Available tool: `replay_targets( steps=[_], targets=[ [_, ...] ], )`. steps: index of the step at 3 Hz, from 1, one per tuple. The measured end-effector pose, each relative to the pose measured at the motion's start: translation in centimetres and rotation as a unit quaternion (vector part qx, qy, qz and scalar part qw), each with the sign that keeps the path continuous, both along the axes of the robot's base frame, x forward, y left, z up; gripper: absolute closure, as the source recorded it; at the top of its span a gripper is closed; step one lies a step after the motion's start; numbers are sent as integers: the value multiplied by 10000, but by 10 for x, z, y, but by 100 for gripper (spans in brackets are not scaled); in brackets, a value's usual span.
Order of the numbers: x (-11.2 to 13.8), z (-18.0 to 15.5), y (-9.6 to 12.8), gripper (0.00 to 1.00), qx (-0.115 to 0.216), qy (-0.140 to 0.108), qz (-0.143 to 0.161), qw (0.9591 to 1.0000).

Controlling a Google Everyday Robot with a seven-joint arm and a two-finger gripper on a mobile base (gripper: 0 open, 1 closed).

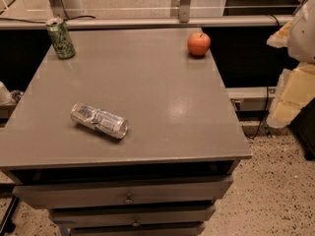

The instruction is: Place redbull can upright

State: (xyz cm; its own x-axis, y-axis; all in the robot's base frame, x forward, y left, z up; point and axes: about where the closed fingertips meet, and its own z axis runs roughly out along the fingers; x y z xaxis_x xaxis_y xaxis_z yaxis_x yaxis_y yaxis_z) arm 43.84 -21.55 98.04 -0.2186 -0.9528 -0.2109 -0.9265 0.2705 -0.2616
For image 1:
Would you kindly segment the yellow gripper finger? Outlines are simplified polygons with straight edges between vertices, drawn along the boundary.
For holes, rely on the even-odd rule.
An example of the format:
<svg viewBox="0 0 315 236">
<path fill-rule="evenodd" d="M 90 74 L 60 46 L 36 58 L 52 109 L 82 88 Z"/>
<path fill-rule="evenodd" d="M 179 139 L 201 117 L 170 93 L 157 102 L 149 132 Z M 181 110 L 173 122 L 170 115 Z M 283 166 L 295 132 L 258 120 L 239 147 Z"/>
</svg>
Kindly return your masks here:
<svg viewBox="0 0 315 236">
<path fill-rule="evenodd" d="M 268 38 L 267 44 L 275 48 L 287 47 L 290 27 L 291 22 L 287 22 L 284 26 L 282 26 L 278 31 L 276 31 Z"/>
<path fill-rule="evenodd" d="M 315 65 L 299 63 L 291 70 L 284 69 L 276 87 L 267 117 L 267 125 L 283 128 L 289 125 L 310 101 L 315 98 Z"/>
</svg>

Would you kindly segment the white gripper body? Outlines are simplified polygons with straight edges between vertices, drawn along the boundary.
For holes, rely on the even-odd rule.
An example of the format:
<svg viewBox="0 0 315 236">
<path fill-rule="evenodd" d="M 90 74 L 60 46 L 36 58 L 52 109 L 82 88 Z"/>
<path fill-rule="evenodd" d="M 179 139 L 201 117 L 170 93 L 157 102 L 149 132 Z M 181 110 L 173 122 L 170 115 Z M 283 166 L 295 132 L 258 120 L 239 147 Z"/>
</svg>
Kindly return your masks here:
<svg viewBox="0 0 315 236">
<path fill-rule="evenodd" d="M 315 63 L 315 0 L 307 0 L 295 14 L 289 30 L 287 51 L 299 62 Z"/>
</svg>

